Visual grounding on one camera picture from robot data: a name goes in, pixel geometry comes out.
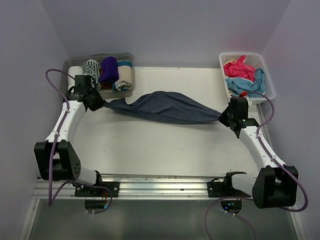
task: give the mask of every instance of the light blue cloth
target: light blue cloth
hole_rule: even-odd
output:
[[[228,77],[225,79],[225,81],[228,88],[232,92],[232,95],[235,97],[238,97],[242,92],[247,91],[248,97],[261,98],[260,95],[250,92],[257,92],[260,94],[266,93],[265,73],[261,68],[258,68],[254,73],[254,77],[254,82],[241,77]]]

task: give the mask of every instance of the white table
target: white table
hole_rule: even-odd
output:
[[[136,67],[135,78],[127,103],[155,91],[172,91],[220,112],[228,105],[220,69]],[[249,117],[260,121],[255,106]],[[258,175],[246,147],[219,122],[162,124],[108,108],[88,110],[72,145],[83,167],[102,174],[218,177],[244,171]]]

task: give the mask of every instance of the gray cloth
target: gray cloth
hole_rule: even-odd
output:
[[[132,104],[120,98],[105,102],[104,106],[124,115],[166,124],[204,124],[217,121],[221,115],[178,92],[155,91]]]

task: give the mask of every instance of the cable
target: cable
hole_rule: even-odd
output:
[[[54,88],[54,90],[56,90],[59,95],[61,95],[66,103],[66,108],[67,110],[64,112],[63,116],[62,116],[62,119],[61,121],[59,122],[58,124],[58,127],[56,129],[56,133],[54,135],[54,139],[53,139],[53,143],[52,143],[52,148],[51,148],[51,152],[50,152],[50,157],[49,157],[49,193],[48,193],[48,205],[49,207],[53,204],[55,198],[52,198],[52,185],[53,185],[53,162],[54,162],[54,155],[55,155],[55,149],[56,149],[56,145],[57,145],[57,140],[58,140],[58,136],[59,136],[59,133],[60,133],[60,129],[68,115],[68,112],[69,112],[69,109],[70,109],[70,104],[69,104],[69,101],[67,99],[67,97],[50,81],[49,77],[48,77],[48,73],[50,72],[59,72],[59,73],[62,73],[62,74],[65,74],[67,75],[68,77],[72,78],[72,79],[75,79],[73,76],[69,75],[68,73],[64,72],[64,71],[61,71],[59,69],[54,69],[54,68],[51,68],[51,69],[48,69],[46,72],[45,72],[45,78],[46,80],[48,81],[48,83],[51,85],[51,87]]]
[[[271,121],[271,119],[274,117],[275,115],[275,106],[274,104],[271,102],[271,100],[265,96],[264,94],[261,94],[259,92],[251,92],[252,94],[258,94],[262,97],[264,97],[271,105],[271,109],[272,109],[272,113],[271,113],[271,116],[270,118],[265,121],[264,123],[262,123],[256,130],[256,136],[258,138],[258,141],[259,143],[261,144],[262,148],[264,149],[265,153],[271,158],[271,160],[279,167],[281,168],[286,174],[289,175],[290,178],[293,179],[293,181],[295,181],[295,183],[300,187],[302,193],[303,193],[303,196],[304,196],[304,205],[299,208],[299,209],[289,209],[287,207],[280,207],[282,210],[285,210],[285,211],[289,211],[289,212],[295,212],[295,213],[298,213],[298,212],[301,212],[303,210],[305,210],[309,204],[309,199],[308,199],[308,195],[307,195],[307,191],[306,189],[304,188],[304,186],[302,185],[302,183],[295,177],[291,174],[291,172],[289,172],[284,166],[282,166],[276,159],[274,159],[274,156],[272,156],[272,154],[269,152],[269,150],[267,149],[267,147],[265,146],[264,142],[262,141],[261,137],[260,137],[260,129],[266,125],[267,123],[269,123]]]
[[[58,136],[59,136],[59,133],[60,133],[60,130],[61,130],[61,127],[69,113],[69,109],[70,109],[70,104],[69,104],[69,101],[67,99],[67,97],[51,82],[51,80],[49,79],[48,77],[48,73],[49,72],[59,72],[59,73],[62,73],[64,75],[67,75],[68,77],[72,78],[75,80],[75,78],[71,75],[69,75],[68,73],[64,72],[64,71],[61,71],[59,69],[54,69],[54,68],[51,68],[51,69],[48,69],[46,72],[45,72],[45,78],[46,80],[48,81],[48,83],[51,85],[51,87],[53,87],[64,99],[65,103],[66,103],[66,111],[64,112],[62,118],[61,118],[61,121],[59,122],[58,124],[58,127],[56,129],[56,133],[54,135],[54,139],[53,139],[53,143],[52,143],[52,148],[51,148],[51,152],[50,152],[50,157],[49,157],[49,192],[48,192],[48,205],[49,207],[54,203],[56,197],[58,196],[59,192],[62,190],[62,188],[66,185],[66,184],[70,184],[72,183],[71,181],[65,181],[63,184],[61,184],[61,186],[57,189],[57,191],[55,192],[54,196],[52,197],[52,187],[53,187],[53,161],[54,161],[54,155],[55,155],[55,149],[56,149],[56,145],[57,145],[57,140],[58,140]],[[93,186],[93,185],[84,185],[85,187],[88,187],[88,188],[92,188],[92,189],[102,189],[104,191],[107,191],[110,195],[110,201],[108,203],[108,205],[101,211],[97,211],[97,212],[92,212],[92,214],[100,214],[100,213],[103,213],[104,211],[106,211],[111,203],[112,203],[112,192],[106,188],[106,187],[103,187],[103,186]]]
[[[206,209],[205,211],[205,215],[204,215],[204,228],[205,228],[205,232],[206,234],[208,235],[209,239],[210,240],[215,240],[211,235],[210,235],[210,232],[209,232],[209,229],[208,229],[208,214],[209,214],[209,211],[210,209],[213,207],[213,205],[215,205],[217,202],[221,201],[221,200],[224,200],[224,199],[242,199],[242,200],[249,200],[249,201],[253,201],[252,198],[249,198],[249,197],[244,197],[244,196],[224,196],[224,197],[220,197],[216,200],[214,200],[210,205],[209,207]],[[256,234],[256,231],[254,229],[254,226],[247,220],[245,219],[243,216],[239,215],[239,214],[233,214],[232,212],[229,212],[227,211],[228,214],[230,215],[233,215],[241,220],[243,220],[244,222],[246,222],[249,227],[252,229],[252,232],[253,232],[253,239],[256,240],[257,239],[257,234]]]
[[[57,191],[55,192],[54,196],[52,197],[52,203],[51,203],[51,205],[52,205],[53,202],[55,201],[55,199],[56,199],[56,197],[58,196],[59,192],[60,192],[60,191],[63,189],[63,187],[64,187],[65,185],[67,185],[67,184],[72,184],[72,182],[71,182],[70,180],[68,180],[68,181],[65,181],[64,183],[61,184],[61,186],[57,189]],[[87,188],[92,188],[92,189],[102,189],[102,190],[104,190],[104,191],[107,191],[107,192],[109,193],[109,196],[110,196],[110,201],[109,201],[108,205],[107,205],[103,210],[97,211],[97,212],[92,211],[91,214],[94,214],[94,215],[96,215],[96,214],[101,214],[101,213],[103,213],[104,211],[106,211],[106,210],[110,207],[110,205],[111,205],[111,203],[112,203],[112,198],[113,198],[113,197],[112,197],[112,192],[111,192],[108,188],[106,188],[106,187],[104,187],[104,186],[93,186],[93,185],[86,185],[86,184],[84,184],[83,186],[85,186],[85,187],[87,187]]]

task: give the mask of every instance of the plastic storage bin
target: plastic storage bin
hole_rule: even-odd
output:
[[[224,70],[224,64],[228,62],[231,59],[238,59],[242,55],[246,56],[246,65],[251,65],[255,67],[256,69],[261,68],[264,71],[265,74],[265,86],[266,86],[266,92],[265,95],[269,99],[274,99],[276,96],[274,86],[272,84],[272,80],[270,78],[267,66],[260,54],[253,53],[253,52],[224,52],[219,55],[219,61],[220,61],[220,67],[222,71],[222,77],[223,77],[223,83],[224,83],[224,88],[226,95],[228,96],[228,99],[230,101],[230,98],[232,97],[232,94],[229,92],[227,83],[225,81],[226,75],[225,75],[225,70]],[[252,104],[261,104],[263,103],[266,99],[264,97],[252,97]]]
[[[103,59],[110,57],[110,56],[115,57],[118,61],[130,61],[132,63],[132,86],[131,86],[131,89],[129,89],[127,91],[117,92],[117,91],[112,91],[111,89],[101,89],[99,91],[99,93],[103,99],[129,97],[132,95],[132,92],[136,87],[135,61],[134,61],[134,56],[130,53],[95,54],[95,55],[90,55],[90,56],[70,57],[67,60],[65,60],[64,65],[63,65],[63,71],[65,73],[67,73],[69,68],[73,67],[73,66],[82,67],[84,65],[84,63],[89,59],[96,60],[100,65],[100,63],[103,61]],[[61,76],[61,83],[68,84],[68,77],[64,74]]]

